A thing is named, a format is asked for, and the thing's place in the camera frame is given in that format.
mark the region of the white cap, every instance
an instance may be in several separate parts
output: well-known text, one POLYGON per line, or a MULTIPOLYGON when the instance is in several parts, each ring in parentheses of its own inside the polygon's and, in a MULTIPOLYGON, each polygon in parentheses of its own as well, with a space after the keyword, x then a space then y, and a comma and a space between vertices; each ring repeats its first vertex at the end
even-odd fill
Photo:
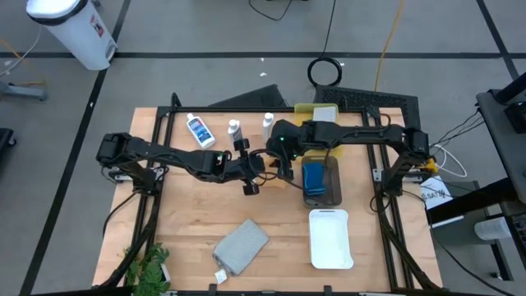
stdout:
POLYGON ((235 119, 230 119, 230 121, 228 122, 228 125, 231 127, 231 128, 236 128, 239 126, 239 121, 238 120, 235 120, 235 119))
POLYGON ((274 115, 272 113, 265 113, 265 121, 270 122, 274 119, 274 115))

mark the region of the white trash can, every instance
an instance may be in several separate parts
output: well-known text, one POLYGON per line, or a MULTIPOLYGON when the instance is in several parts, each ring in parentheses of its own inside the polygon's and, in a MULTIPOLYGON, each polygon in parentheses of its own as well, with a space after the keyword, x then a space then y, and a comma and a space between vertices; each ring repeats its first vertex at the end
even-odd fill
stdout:
POLYGON ((109 67, 117 45, 90 0, 28 0, 25 10, 88 70, 109 67))

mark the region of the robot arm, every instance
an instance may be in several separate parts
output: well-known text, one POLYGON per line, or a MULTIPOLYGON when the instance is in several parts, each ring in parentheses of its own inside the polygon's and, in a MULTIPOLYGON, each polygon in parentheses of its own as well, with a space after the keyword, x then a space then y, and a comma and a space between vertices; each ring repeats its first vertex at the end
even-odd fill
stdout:
POLYGON ((203 182, 242 180, 245 183, 243 191, 246 195, 252 195, 259 190, 252 182, 256 175, 248 166, 248 161, 254 169, 260 171, 265 170, 265 165, 260 156, 249 155, 245 151, 248 147, 248 140, 237 141, 235 148, 241 156, 231 160, 230 151, 184 151, 150 143, 127 133, 113 133, 104 136, 96 159, 103 167, 117 167, 130 176, 134 190, 138 192, 151 194, 155 190, 155 171, 138 164, 141 160, 152 160, 183 168, 203 182))
MULTIPOLYGON (((398 125, 388 127, 341 127, 336 123, 304 122, 298 127, 285 120, 276 122, 271 138, 266 143, 270 155, 278 156, 278 175, 293 179, 291 161, 309 150, 334 149, 347 144, 388 145, 399 153, 391 168, 381 172, 382 189, 389 194, 401 195, 402 178, 415 165, 425 164, 429 158, 427 134, 398 125)), ((240 157, 231 160, 229 151, 184 151, 144 141, 127 133, 104 136, 96 159, 107 168, 118 167, 131 177, 134 189, 143 193, 155 190, 156 173, 138 164, 152 160, 185 169, 193 177, 212 183, 242 180, 245 195, 259 193, 252 181, 257 172, 265 171, 263 159, 247 153, 247 139, 236 141, 234 148, 240 157)))
POLYGON ((399 158, 393 166, 381 172, 381 186, 388 194, 401 195, 402 179, 415 165, 422 165, 430 158, 427 134, 416 129, 406 129, 396 124, 387 127, 341 127, 336 123, 306 121, 298 127, 279 120, 272 129, 266 149, 280 155, 282 175, 293 178, 291 161, 309 150, 334 149, 347 144, 388 145, 399 158))

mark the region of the wooden tabletop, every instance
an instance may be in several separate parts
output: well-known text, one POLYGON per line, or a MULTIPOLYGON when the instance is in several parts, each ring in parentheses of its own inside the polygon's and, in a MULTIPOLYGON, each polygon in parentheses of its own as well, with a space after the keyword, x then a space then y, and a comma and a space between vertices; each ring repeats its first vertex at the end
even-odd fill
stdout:
MULTIPOLYGON (((390 114, 393 123, 403 125, 399 109, 381 111, 390 114)), ((156 109, 136 109, 130 133, 151 139, 155 112, 156 109)), ((233 158, 237 157, 227 135, 230 119, 241 121, 242 134, 249 139, 251 150, 264 147, 261 136, 263 113, 194 115, 201 116, 216 137, 217 143, 211 147, 213 150, 231 150, 233 158)), ((293 113, 275 114, 275 120, 281 118, 293 122, 293 113)), ((176 115, 172 147, 200 149, 187 130, 186 120, 185 113, 176 115)), ((361 126, 362 117, 356 113, 340 113, 339 124, 361 126)), ((388 153, 393 163, 397 154, 390 148, 388 153)), ((215 245, 250 218, 266 231, 270 241, 240 276, 229 278, 219 285, 219 290, 322 291, 324 285, 331 285, 337 292, 390 291, 380 225, 376 213, 369 209, 374 192, 367 148, 342 146, 338 161, 343 201, 337 208, 348 212, 348 237, 354 259, 350 270, 318 270, 311 264, 310 210, 303 206, 301 190, 276 181, 262 187, 259 195, 246 197, 241 181, 203 183, 183 169, 170 168, 164 181, 155 241, 163 243, 163 247, 170 251, 165 263, 172 277, 171 289, 207 290, 209 284, 215 283, 214 273, 219 269, 212 259, 215 245)), ((301 160, 298 160, 293 164, 296 183, 301 183, 300 163, 301 160)), ((404 184, 404 190, 420 195, 418 185, 404 184)), ((112 208, 128 197, 131 191, 130 183, 117 185, 112 208)), ((431 280, 441 285, 422 202, 410 195, 401 196, 398 201, 407 249, 431 280)), ((94 284, 106 280, 122 260, 123 250, 132 240, 138 204, 139 198, 136 198, 110 220, 94 284)), ((400 260, 394 248, 393 253, 399 286, 404 286, 400 260)))

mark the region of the white tray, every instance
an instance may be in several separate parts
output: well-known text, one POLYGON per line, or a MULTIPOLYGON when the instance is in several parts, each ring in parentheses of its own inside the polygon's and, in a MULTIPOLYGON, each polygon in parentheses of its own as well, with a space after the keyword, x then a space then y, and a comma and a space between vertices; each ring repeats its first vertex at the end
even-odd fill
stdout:
POLYGON ((311 263, 318 269, 350 269, 354 265, 348 246, 345 210, 311 210, 311 263))

